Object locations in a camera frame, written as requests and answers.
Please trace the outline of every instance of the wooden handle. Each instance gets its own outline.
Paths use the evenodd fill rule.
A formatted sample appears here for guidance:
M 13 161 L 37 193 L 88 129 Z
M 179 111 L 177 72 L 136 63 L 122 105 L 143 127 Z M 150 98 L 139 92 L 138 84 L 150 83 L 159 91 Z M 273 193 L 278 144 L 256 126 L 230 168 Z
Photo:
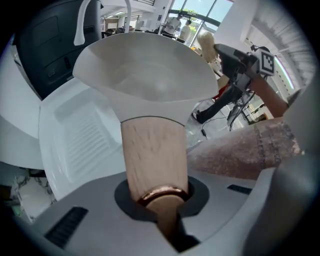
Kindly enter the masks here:
M 126 176 L 133 200 L 160 186 L 188 193 L 186 134 L 183 125 L 161 117 L 121 123 Z
M 178 232 L 177 209 L 183 204 L 181 197 L 170 194 L 158 197 L 146 206 L 157 214 L 157 226 L 170 242 Z

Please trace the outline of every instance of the glass window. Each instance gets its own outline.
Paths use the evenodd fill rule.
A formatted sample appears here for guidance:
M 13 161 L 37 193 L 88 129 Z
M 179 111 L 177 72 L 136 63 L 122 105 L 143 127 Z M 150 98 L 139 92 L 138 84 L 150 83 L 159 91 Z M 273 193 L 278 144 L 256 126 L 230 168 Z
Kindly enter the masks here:
M 185 0 L 175 0 L 171 9 L 173 10 L 181 10 L 182 6 L 184 5 Z
M 124 26 L 125 26 L 126 23 L 127 23 L 127 19 L 128 19 L 128 17 L 125 17 L 125 19 L 124 19 Z M 134 28 L 136 27 L 136 23 L 137 23 L 137 21 L 140 21 L 140 19 L 141 19 L 141 15 L 131 16 L 130 26 L 132 26 L 132 29 L 134 29 Z
M 169 13 L 169 15 L 168 15 L 167 19 L 168 19 L 169 17 L 178 17 L 178 14 Z
M 100 18 L 100 29 L 101 29 L 101 31 L 106 31 L 106 29 L 105 29 L 105 24 L 106 24 L 106 22 L 105 22 L 105 18 Z
M 214 4 L 208 17 L 218 22 L 222 22 L 232 5 L 233 2 L 229 0 L 216 0 L 216 3 Z
M 188 18 L 182 18 L 180 20 L 181 21 L 181 29 L 186 25 L 187 20 L 188 20 Z M 185 40 L 185 44 L 186 45 L 188 45 L 188 46 L 190 45 L 190 43 L 191 43 L 192 39 L 194 38 L 194 36 L 196 34 L 196 31 L 199 28 L 199 26 L 200 26 L 200 23 L 197 23 L 197 22 L 194 22 L 193 20 L 191 20 L 191 24 L 189 25 L 190 34 L 189 34 L 188 38 Z M 181 30 L 180 31 L 176 31 L 174 35 L 176 37 L 178 37 L 180 35 L 180 32 L 181 32 Z
M 205 22 L 202 28 L 200 29 L 198 35 L 202 35 L 206 32 L 210 32 L 213 35 L 213 37 L 215 37 L 215 32 L 217 31 L 217 29 L 218 29 L 217 26 Z M 192 46 L 196 48 L 201 48 L 197 38 L 194 40 Z
M 187 0 L 183 10 L 207 16 L 214 1 L 215 0 Z

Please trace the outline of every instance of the blonde hair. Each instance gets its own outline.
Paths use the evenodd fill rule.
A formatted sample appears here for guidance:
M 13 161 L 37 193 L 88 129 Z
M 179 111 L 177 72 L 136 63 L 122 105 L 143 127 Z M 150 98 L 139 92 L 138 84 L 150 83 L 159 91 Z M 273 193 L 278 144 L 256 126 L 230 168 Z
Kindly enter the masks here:
M 210 32 L 206 32 L 197 36 L 198 43 L 201 46 L 201 55 L 208 63 L 212 63 L 218 57 L 215 46 L 214 36 Z

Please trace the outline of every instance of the white funnel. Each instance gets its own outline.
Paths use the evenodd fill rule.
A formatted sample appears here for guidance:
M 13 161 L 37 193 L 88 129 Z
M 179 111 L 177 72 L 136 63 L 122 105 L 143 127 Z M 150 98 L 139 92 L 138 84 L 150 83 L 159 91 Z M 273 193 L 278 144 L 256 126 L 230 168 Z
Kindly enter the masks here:
M 185 125 L 197 102 L 218 94 L 201 56 L 152 33 L 122 33 L 87 46 L 73 75 L 106 95 L 120 122 L 152 116 Z

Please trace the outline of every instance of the human arm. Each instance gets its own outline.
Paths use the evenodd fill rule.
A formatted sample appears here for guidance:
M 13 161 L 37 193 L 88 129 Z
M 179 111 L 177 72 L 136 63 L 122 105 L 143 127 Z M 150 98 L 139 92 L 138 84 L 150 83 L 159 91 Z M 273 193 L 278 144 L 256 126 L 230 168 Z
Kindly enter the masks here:
M 274 118 L 279 118 L 284 115 L 289 107 L 288 104 L 260 75 L 257 75 L 252 80 L 250 88 L 261 98 Z

